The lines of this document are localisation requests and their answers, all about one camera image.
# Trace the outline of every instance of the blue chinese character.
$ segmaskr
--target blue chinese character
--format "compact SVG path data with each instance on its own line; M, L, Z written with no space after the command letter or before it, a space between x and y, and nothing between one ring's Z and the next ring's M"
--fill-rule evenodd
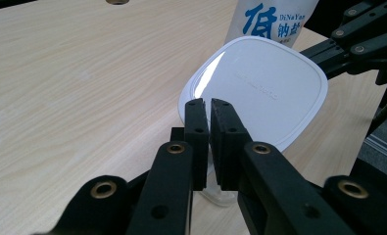
M288 35L288 31L290 30L290 26L286 23L285 25L279 24L278 27L278 37L286 37Z
M300 23L294 23L293 27L291 27L291 33L290 35L296 34L297 29L300 27Z
M248 32L248 29L251 26L254 17L258 14L257 21L255 22L251 35L266 37L270 39L272 23L276 22L276 16L273 15L276 9L274 7L270 7L266 12L260 12L263 7L264 5L261 3L258 7L246 11L245 17L249 17L249 19L245 23L245 26L243 28L244 34Z

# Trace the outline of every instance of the wooden table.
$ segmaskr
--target wooden table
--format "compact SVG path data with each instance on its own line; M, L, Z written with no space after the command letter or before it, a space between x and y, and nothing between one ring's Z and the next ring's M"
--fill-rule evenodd
M88 180L149 169L179 93L223 43L234 0L40 0L0 10L0 234L50 230ZM322 38L305 30L302 50ZM349 173L385 87L376 72L329 81L284 152L310 181ZM199 193L193 234L247 234L237 207Z

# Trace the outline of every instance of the plastic lid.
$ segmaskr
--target plastic lid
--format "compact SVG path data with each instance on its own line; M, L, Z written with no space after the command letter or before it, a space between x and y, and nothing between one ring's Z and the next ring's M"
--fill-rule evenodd
M214 53L190 78L178 104L203 98L231 103L254 141L288 147L320 109L327 93L324 72L311 60L257 36L237 38Z

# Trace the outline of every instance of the transparent container base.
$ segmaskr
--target transparent container base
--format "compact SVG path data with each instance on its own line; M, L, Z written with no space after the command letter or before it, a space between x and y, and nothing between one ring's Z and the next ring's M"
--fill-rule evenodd
M237 202L238 192L221 191L220 186L218 186L211 152L209 152L208 158L207 187L201 192L201 194L204 195L212 203L221 207L229 207Z

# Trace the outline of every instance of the dark floor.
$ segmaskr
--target dark floor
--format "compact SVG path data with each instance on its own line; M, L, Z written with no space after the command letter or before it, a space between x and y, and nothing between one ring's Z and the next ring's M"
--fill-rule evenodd
M387 174L387 120L364 140L358 158Z

